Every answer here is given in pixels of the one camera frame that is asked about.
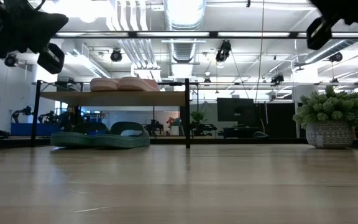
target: black monitor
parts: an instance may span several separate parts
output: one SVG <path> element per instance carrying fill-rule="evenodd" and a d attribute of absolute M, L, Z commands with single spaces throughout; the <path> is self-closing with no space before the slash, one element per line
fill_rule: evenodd
<path fill-rule="evenodd" d="M 218 121 L 237 121 L 238 124 L 256 127 L 253 99 L 218 98 Z"/>

